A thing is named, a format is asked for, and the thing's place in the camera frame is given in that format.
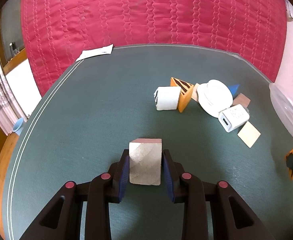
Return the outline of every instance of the stack of white plates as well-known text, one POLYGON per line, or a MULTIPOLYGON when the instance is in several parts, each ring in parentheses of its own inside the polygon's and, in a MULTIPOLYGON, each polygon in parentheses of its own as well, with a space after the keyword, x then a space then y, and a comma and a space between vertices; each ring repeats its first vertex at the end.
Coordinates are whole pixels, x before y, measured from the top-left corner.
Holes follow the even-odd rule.
POLYGON ((204 111, 218 118, 219 112, 232 105, 233 97, 228 87, 219 80, 212 79, 197 88, 199 104, 204 111))

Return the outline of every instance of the light blue cup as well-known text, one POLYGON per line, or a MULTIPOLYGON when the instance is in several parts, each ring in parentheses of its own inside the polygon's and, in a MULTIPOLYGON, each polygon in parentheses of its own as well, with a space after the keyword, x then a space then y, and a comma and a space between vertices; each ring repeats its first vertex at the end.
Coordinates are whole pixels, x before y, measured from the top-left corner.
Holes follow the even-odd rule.
POLYGON ((24 125, 26 124, 26 122, 24 122, 24 118, 21 117, 19 120, 16 121, 16 123, 13 126, 13 132, 15 132, 18 136, 20 136, 24 125))

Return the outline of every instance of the black clamp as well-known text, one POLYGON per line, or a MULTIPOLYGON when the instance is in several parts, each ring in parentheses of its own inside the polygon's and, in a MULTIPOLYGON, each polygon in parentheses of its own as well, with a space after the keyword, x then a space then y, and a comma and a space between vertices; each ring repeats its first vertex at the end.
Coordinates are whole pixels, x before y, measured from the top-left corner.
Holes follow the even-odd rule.
MULTIPOLYGON (((216 240, 274 240, 238 193, 225 181, 202 182, 173 162, 163 150, 162 167, 168 195, 173 203, 184 203, 182 240, 208 240, 206 202, 210 202, 216 240)), ((87 201, 85 240, 111 240, 109 203, 120 203, 129 175, 128 150, 107 173, 91 182, 69 181, 33 220, 20 240, 79 240, 81 211, 87 201)))

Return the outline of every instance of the pink top face of block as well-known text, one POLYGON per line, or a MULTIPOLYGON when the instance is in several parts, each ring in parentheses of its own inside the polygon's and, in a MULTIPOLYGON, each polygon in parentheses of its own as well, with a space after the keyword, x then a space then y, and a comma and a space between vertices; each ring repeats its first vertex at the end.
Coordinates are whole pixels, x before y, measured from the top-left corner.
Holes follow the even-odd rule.
POLYGON ((138 139, 133 140, 132 142, 137 142, 137 143, 162 143, 162 139, 138 138, 138 139))

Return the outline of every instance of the blue gripper pad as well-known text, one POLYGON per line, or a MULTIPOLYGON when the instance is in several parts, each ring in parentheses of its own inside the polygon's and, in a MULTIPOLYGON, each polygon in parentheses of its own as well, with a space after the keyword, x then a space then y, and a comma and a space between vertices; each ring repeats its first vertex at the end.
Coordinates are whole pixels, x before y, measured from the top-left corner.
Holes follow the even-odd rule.
POLYGON ((165 184, 167 186, 169 198, 171 199, 172 202, 174 202, 175 197, 173 193, 173 181, 172 181, 168 162, 165 158, 165 155, 163 155, 163 175, 165 177, 165 184))
POLYGON ((128 161, 128 156, 126 156, 125 162, 123 165, 123 170, 122 170, 120 180, 119 180, 118 198, 119 198, 120 202, 125 194, 126 185, 128 184, 128 177, 129 177, 129 161, 128 161))

